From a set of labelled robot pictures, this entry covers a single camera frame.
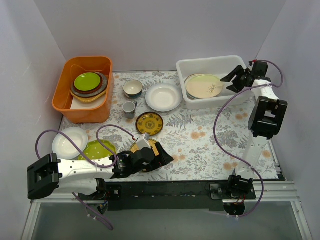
white plastic tub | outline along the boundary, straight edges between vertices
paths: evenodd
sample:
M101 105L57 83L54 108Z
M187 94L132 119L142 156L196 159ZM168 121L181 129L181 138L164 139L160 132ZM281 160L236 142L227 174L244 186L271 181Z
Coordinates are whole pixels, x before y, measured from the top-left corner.
M212 74L222 79L238 65L241 65L244 69L247 68L242 58L236 55L178 61L176 63L176 69L180 78L182 95L186 102L186 107L191 110L219 108L235 95L234 92L226 89L226 87L230 86L232 83L225 82L223 90L218 96L205 99L191 99L187 96L185 87L185 80L187 77L192 74ZM243 104L249 96L250 93L247 91L231 101L230 105Z

yellow decorative plate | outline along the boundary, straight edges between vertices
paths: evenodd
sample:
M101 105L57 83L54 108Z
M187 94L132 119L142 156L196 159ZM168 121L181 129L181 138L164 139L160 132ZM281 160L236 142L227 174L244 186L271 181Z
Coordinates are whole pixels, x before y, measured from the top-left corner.
M155 112L145 112L137 118L135 126L140 133L153 136L161 132L164 120Z
M158 149L157 149L157 147L156 147L157 141L150 138L150 139L148 140L148 142L149 142L149 144L150 144L150 146L151 146L154 154L155 154L156 156L159 156L160 153L158 152ZM131 147L131 149L130 149L130 151L133 152L133 153L135 153L135 152L138 151L138 150L139 150L139 148L138 148L138 146L137 146L136 143L133 144L132 147Z

ceramic bowl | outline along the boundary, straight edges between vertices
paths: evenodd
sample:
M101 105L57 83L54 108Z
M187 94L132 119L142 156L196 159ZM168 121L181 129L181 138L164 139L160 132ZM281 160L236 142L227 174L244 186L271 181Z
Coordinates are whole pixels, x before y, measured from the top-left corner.
M142 94L143 85L140 81L130 80L123 85L124 95L128 99L137 99Z
M158 112L168 112L177 108L182 101L181 90L169 83L152 85L145 95L146 103Z
M62 131L83 151L88 143L88 135L86 131L80 127L69 127ZM79 156L77 149L61 134L58 134L52 143L52 151L58 159L71 160Z

lime green plate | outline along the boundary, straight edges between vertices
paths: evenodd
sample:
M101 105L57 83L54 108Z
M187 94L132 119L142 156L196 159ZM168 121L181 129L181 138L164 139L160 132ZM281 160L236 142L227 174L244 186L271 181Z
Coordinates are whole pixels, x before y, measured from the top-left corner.
M106 145L108 148L110 148L112 151L116 152L116 147L107 140L101 140L104 145ZM106 157L112 156L112 153L109 152L107 149L105 149L97 140L91 141L87 144L85 147L85 150L83 151L85 155L88 156L91 160L96 159L103 159ZM86 160L83 156L78 156L78 160Z
M74 81L74 86L80 91L91 91L99 86L101 78L94 72L87 72L78 76Z

small white bowl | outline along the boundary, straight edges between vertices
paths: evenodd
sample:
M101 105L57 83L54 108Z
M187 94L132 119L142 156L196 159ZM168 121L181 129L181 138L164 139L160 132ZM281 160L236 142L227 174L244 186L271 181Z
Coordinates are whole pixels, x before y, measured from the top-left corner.
M146 103L158 112L168 112L177 108L182 101L179 88L168 83L152 85L145 95Z
M88 135L80 127L70 127L62 130L77 147L84 151L88 144ZM71 160L80 155L77 149L61 134L58 134L52 143L52 151L58 159Z

